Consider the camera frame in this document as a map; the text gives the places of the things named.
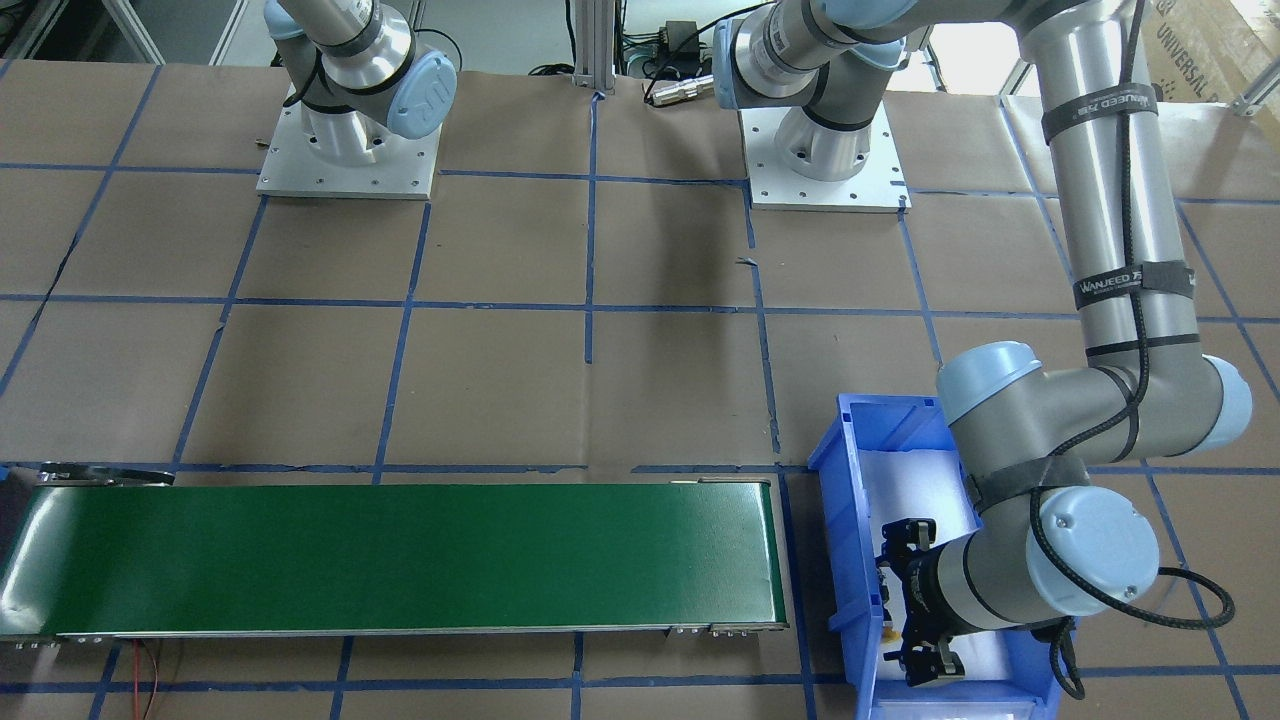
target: green conveyor belt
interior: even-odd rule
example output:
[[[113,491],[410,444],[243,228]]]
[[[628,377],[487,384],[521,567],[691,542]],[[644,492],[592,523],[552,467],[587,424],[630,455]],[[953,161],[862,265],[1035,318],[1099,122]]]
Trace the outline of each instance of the green conveyor belt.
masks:
[[[785,626],[760,483],[41,487],[0,637]]]

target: velcro strap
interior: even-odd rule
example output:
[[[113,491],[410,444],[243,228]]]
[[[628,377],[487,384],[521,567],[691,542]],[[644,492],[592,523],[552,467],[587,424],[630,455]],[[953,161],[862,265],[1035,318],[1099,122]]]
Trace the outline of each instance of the velcro strap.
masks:
[[[1156,113],[1156,90],[1149,85],[1126,82],[1068,100],[1041,119],[1044,145],[1068,128],[1120,113]]]
[[[1196,270],[1188,268],[1187,263],[1181,260],[1170,260],[1166,263],[1142,263],[1100,273],[1075,283],[1075,309],[1079,310],[1112,297],[1124,297],[1139,290],[1193,297],[1196,295]]]

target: floor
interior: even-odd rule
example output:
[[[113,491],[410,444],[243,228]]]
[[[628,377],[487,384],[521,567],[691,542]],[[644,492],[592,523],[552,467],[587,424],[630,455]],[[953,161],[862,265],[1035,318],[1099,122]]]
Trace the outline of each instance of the floor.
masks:
[[[479,73],[430,206],[260,199],[256,141],[287,85],[0,65],[0,462],[221,486],[764,478],[794,625],[170,641],[152,717],[849,717],[804,468],[836,393],[932,395],[942,360],[992,340],[1083,360],[1036,100],[891,94],[914,208],[832,215],[753,210],[736,120],[712,104]],[[1221,108],[1161,122],[1206,351],[1240,368],[1254,420],[1228,448],[1096,480],[1240,610],[1213,633],[1087,620],[1089,697],[1060,716],[1268,717],[1280,161]],[[1183,585],[1152,602],[1198,611]],[[133,662],[124,644],[5,648],[0,716],[128,717]]]

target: white mounting plate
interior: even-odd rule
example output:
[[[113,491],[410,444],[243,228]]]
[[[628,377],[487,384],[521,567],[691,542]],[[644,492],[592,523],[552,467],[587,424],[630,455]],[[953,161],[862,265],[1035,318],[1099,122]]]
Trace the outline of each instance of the white mounting plate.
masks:
[[[790,110],[755,108],[739,113],[753,206],[845,213],[896,213],[900,208],[911,206],[883,104],[872,119],[872,149],[867,154],[867,164],[860,173],[844,182],[806,178],[782,161],[773,145],[773,135]]]
[[[285,108],[275,123],[257,191],[282,197],[430,200],[440,131],[421,140],[404,140],[390,131],[383,137],[378,163],[334,165],[311,150],[302,131],[302,106]]]

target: ur robot arm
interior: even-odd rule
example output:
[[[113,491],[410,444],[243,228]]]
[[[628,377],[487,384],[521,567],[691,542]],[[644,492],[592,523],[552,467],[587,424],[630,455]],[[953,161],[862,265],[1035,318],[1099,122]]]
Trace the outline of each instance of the ur robot arm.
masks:
[[[1234,614],[1226,592],[1201,577],[1192,579],[1222,601],[1216,618],[1134,609],[1157,573],[1189,574],[1157,569],[1149,523],[1123,496],[1091,486],[1085,470],[1226,445],[1252,414],[1239,372],[1201,350],[1194,277],[1137,38],[1142,6],[781,0],[717,27],[719,102],[791,106],[776,143],[792,169],[815,179],[859,172],[863,136],[911,31],[1005,22],[1038,68],[1088,366],[1047,373],[1028,346],[1004,342],[940,370],[941,405],[982,528],[932,546],[931,520],[884,527],[879,562],[901,580],[908,612],[902,648],[890,656],[909,684],[963,675],[947,643],[979,630],[1061,628],[1061,642],[1069,618],[1107,606],[1181,628]]]
[[[371,165],[396,152],[387,131],[417,140],[444,120],[457,73],[419,45],[379,0],[268,0],[268,31],[296,88],[312,150],[334,165]]]

